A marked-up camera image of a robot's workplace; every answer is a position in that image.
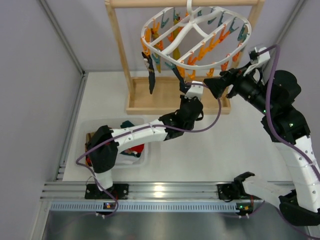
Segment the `dark patterned sock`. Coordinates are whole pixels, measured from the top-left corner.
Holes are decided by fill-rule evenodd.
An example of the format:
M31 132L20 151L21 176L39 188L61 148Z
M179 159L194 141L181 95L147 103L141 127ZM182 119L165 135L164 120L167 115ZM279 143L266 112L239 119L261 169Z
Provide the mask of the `dark patterned sock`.
M176 65L173 66L172 71L174 73L174 75L177 77L178 81L179 81L179 90L186 94L187 91L190 89L190 84L185 82L184 78L181 76L178 68Z

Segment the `white clip hanger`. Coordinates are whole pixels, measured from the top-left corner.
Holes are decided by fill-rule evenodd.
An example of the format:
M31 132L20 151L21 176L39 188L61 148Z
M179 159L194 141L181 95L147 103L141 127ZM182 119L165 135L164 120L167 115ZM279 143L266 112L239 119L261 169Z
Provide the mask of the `white clip hanger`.
M174 19L180 22L174 25ZM173 40L173 31L180 32ZM151 28L159 37L151 40ZM216 70L225 71L235 66L252 33L250 21L243 15L220 6L192 6L187 1L185 13L174 7L164 8L143 25L140 34L142 52L150 55L154 72L164 66L177 69L182 77L194 79L204 71L212 77ZM180 58L173 58L178 47Z

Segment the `dark navy sock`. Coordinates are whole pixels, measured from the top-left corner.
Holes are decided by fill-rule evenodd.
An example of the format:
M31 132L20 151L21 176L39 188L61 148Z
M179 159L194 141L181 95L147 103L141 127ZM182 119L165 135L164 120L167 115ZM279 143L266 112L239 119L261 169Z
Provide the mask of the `dark navy sock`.
M144 64L148 70L148 84L149 84L149 93L152 95L155 84L156 84L156 76L155 76L155 70L153 66L153 60L150 55L146 54L145 52L142 52L142 57Z

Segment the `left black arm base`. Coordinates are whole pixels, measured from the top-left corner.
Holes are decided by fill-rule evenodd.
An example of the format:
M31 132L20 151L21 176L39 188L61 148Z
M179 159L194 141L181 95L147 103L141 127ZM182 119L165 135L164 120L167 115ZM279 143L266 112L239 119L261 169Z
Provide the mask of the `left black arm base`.
M124 183L114 183L107 191L117 200L127 200L129 193L129 185ZM95 184L87 184L84 198L87 200L111 200L112 198L100 190Z

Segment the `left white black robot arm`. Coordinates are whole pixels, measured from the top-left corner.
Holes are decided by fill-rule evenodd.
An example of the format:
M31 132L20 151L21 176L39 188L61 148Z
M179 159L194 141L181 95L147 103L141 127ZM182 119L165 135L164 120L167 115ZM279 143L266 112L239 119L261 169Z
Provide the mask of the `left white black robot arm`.
M108 125L98 128L86 143L86 151L101 192L113 186L111 169L119 153L147 143L178 138L203 118L203 104L198 97L180 98L179 109L152 122L120 129Z

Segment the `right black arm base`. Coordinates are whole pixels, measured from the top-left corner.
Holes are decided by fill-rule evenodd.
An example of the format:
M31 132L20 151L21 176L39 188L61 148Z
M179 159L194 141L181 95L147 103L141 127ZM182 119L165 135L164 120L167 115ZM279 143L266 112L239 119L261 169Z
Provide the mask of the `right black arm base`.
M248 200L250 195L245 193L241 184L237 183L221 183L217 185L218 198L224 201Z

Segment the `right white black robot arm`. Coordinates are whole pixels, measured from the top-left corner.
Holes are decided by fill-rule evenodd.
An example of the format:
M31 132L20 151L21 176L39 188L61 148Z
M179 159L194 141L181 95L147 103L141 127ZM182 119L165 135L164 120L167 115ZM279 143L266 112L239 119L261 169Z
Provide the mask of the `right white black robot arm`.
M271 79L272 86L268 87L256 81L252 73L232 68L203 82L215 98L231 86L228 98L239 95L263 114L263 128L282 155L294 185L292 190L287 190L245 172L232 182L237 194L266 201L294 226L319 226L320 167L307 121L293 106L301 93L296 77L286 70L277 70Z

